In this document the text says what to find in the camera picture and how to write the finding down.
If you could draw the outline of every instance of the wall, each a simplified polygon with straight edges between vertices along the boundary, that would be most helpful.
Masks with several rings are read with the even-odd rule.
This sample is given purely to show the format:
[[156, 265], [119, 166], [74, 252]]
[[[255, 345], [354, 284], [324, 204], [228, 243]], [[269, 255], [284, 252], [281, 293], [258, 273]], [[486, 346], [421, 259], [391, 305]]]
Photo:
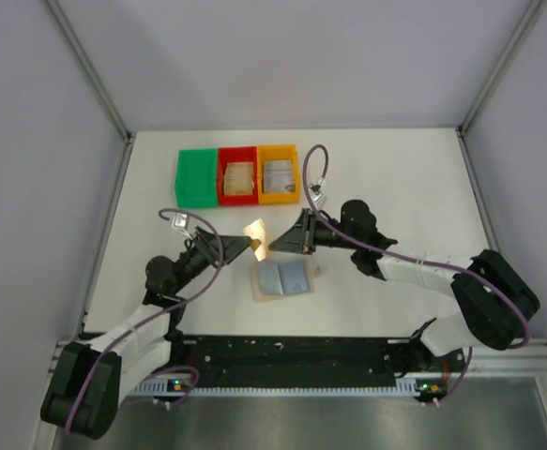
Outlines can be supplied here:
[[38, 0], [0, 0], [0, 449], [30, 442], [123, 146]]
[[469, 137], [504, 251], [537, 291], [547, 336], [547, 5]]
[[60, 0], [127, 125], [456, 126], [525, 0]]

